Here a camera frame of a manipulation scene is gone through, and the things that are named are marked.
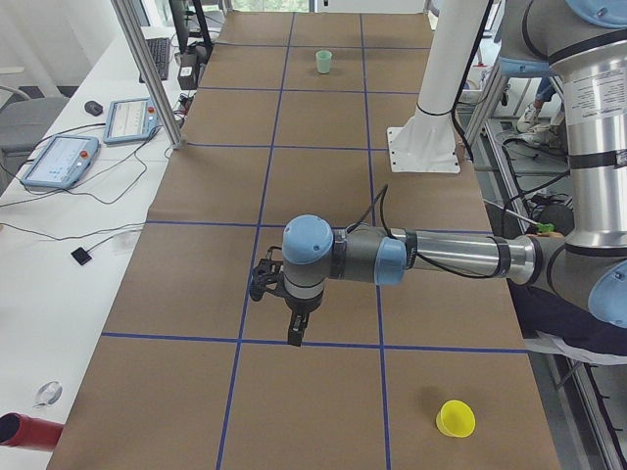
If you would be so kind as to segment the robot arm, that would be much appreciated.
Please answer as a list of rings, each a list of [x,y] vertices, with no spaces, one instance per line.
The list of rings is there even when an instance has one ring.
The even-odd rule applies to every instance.
[[[562,81],[574,227],[563,241],[461,236],[385,226],[334,230],[301,215],[285,227],[279,275],[300,346],[328,279],[398,284],[412,268],[507,278],[597,320],[626,324],[626,5],[510,1],[502,56],[544,63]]]

